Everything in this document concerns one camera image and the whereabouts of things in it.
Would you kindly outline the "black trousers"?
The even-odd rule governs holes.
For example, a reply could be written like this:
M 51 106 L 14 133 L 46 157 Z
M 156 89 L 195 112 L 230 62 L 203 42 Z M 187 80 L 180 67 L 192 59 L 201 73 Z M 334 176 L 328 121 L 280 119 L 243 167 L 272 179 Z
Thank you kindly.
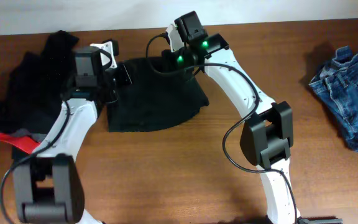
M 114 99 L 106 105 L 109 132 L 150 132 L 182 124 L 209 100 L 191 71 L 164 77 L 145 58 L 123 61 L 112 77 Z

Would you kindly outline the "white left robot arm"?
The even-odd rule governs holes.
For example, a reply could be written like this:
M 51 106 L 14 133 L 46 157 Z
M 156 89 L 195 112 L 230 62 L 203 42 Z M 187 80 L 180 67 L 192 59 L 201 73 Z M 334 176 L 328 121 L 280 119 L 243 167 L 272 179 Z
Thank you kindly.
M 64 80 L 60 114 L 45 139 L 6 172 L 12 175 L 21 223 L 98 223 L 85 209 L 76 157 L 104 105 L 118 100 L 114 73 L 118 42 L 76 49 L 75 68 Z

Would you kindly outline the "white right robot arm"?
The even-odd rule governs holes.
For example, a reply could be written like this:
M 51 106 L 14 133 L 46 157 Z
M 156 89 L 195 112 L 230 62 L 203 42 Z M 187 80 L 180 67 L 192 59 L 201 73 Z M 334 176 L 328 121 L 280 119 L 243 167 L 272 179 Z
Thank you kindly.
M 298 223 L 300 212 L 290 182 L 290 149 L 293 146 L 293 112 L 285 101 L 277 103 L 246 74 L 233 50 L 220 34 L 209 35 L 195 11 L 175 19 L 166 29 L 175 68 L 198 67 L 215 81 L 241 116 L 224 135 L 242 127 L 240 147 L 254 166 L 234 166 L 259 174 L 267 200 L 270 223 Z

